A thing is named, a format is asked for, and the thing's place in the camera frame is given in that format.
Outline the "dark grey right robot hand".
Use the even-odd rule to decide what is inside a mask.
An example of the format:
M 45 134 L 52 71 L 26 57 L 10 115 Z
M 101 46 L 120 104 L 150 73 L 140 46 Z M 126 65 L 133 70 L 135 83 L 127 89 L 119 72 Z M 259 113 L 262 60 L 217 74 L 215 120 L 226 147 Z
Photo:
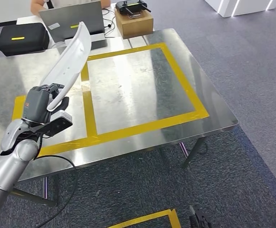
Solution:
M 212 228 L 209 219 L 197 205 L 190 205 L 190 225 L 191 228 Z

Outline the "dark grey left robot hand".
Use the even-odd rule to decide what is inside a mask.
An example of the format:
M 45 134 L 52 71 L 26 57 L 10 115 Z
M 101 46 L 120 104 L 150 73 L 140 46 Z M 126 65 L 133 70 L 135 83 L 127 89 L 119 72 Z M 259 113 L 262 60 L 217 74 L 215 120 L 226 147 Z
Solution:
M 50 121 L 51 115 L 60 110 L 66 110 L 69 105 L 69 97 L 66 96 L 58 102 L 58 106 L 52 111 L 47 109 L 50 98 L 57 98 L 59 89 L 64 86 L 52 83 L 51 85 L 34 86 L 26 97 L 24 105 L 22 119 L 32 124 L 46 124 Z

